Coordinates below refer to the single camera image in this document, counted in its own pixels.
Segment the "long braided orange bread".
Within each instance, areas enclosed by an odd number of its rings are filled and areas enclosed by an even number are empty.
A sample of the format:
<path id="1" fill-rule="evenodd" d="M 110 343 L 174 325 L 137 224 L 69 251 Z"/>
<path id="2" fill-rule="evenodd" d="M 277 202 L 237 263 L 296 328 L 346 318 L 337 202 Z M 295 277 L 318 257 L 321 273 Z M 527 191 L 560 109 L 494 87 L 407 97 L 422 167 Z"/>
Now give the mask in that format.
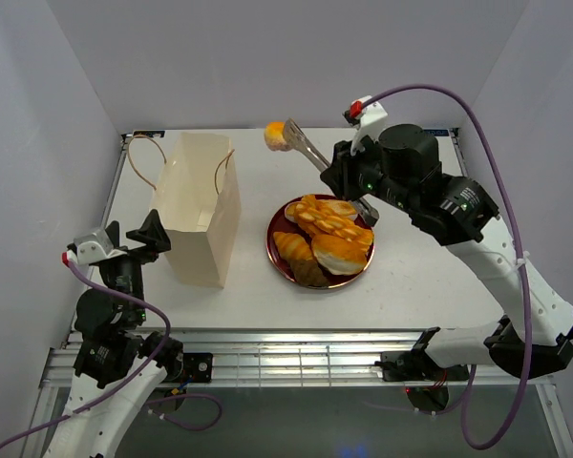
<path id="1" fill-rule="evenodd" d="M 298 225 L 312 239 L 316 235 L 328 234 L 356 244 L 362 251 L 368 252 L 374 235 L 355 223 L 355 220 L 342 218 L 322 203 L 322 198 L 305 195 L 290 203 L 285 209 L 286 218 Z"/>

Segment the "metal serving tongs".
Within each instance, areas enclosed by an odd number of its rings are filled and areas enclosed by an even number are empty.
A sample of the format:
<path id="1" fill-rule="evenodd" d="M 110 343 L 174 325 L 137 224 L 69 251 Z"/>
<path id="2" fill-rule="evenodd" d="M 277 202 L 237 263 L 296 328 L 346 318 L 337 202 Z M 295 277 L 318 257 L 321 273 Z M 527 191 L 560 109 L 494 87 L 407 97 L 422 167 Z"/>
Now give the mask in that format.
<path id="1" fill-rule="evenodd" d="M 283 137 L 286 143 L 295 151 L 303 154 L 319 172 L 324 172 L 330 166 L 330 162 L 320 153 L 320 151 L 307 138 L 296 122 L 289 118 L 283 128 Z M 378 211 L 373 208 L 364 198 L 351 200 L 357 214 L 373 227 L 379 220 Z"/>

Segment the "small round sugared bun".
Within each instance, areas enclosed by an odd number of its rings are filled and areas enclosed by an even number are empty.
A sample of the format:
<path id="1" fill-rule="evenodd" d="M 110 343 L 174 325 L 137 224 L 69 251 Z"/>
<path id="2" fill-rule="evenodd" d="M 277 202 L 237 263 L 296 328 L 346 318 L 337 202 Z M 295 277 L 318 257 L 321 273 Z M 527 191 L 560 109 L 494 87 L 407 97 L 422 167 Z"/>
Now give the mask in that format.
<path id="1" fill-rule="evenodd" d="M 284 137 L 284 121 L 272 121 L 265 126 L 265 145 L 270 151 L 287 152 L 290 145 Z"/>

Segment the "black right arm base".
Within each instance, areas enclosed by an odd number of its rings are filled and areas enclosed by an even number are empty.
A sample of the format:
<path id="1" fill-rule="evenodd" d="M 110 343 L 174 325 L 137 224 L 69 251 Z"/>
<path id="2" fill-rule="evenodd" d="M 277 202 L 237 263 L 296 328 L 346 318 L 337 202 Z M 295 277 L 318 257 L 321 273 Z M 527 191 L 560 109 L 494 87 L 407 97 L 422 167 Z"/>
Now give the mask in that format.
<path id="1" fill-rule="evenodd" d="M 442 369 L 423 352 L 382 352 L 374 366 L 382 371 L 382 379 L 390 381 L 431 381 Z"/>

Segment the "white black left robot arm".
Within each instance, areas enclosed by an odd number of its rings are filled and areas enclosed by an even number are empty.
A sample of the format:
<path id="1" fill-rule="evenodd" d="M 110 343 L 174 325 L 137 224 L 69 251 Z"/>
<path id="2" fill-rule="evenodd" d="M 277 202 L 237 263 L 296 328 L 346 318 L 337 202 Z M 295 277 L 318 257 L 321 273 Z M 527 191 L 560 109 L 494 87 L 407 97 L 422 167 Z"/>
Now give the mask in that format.
<path id="1" fill-rule="evenodd" d="M 64 421 L 54 431 L 48 457 L 112 457 L 151 392 L 183 370 L 183 345 L 170 331 L 136 335 L 151 308 L 144 300 L 142 267 L 171 249 L 159 213 L 152 210 L 141 226 L 127 232 L 138 242 L 119 242 L 119 224 L 111 222 L 75 239 L 63 254 L 74 273 L 98 268 L 101 282 L 87 283 L 76 304 L 74 328 L 82 344 L 74 361 Z"/>

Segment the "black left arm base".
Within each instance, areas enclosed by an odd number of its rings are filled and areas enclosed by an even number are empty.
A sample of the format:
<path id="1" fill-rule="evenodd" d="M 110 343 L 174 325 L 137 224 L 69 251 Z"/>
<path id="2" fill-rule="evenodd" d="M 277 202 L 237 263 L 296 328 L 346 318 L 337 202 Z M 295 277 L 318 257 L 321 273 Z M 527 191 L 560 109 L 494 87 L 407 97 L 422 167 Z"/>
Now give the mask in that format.
<path id="1" fill-rule="evenodd" d="M 166 378 L 167 383 L 202 383 L 212 380 L 214 355 L 207 352 L 181 353 Z"/>

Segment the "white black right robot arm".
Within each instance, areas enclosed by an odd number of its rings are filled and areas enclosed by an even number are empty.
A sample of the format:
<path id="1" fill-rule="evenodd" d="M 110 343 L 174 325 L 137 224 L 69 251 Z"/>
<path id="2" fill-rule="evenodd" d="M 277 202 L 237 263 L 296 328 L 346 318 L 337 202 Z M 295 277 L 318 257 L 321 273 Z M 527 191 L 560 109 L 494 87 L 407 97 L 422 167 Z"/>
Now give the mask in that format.
<path id="1" fill-rule="evenodd" d="M 528 379 L 566 369 L 573 359 L 573 305 L 517 254 L 512 231 L 484 189 L 443 172 L 437 139 L 419 126 L 400 124 L 377 139 L 364 136 L 357 152 L 352 145 L 340 141 L 333 147 L 321 174 L 330 190 L 344 200 L 374 196 L 407 214 L 475 274 L 503 312 L 483 326 L 424 331 L 393 368 L 424 379 L 466 364 L 494 364 L 515 377 L 527 365 Z"/>

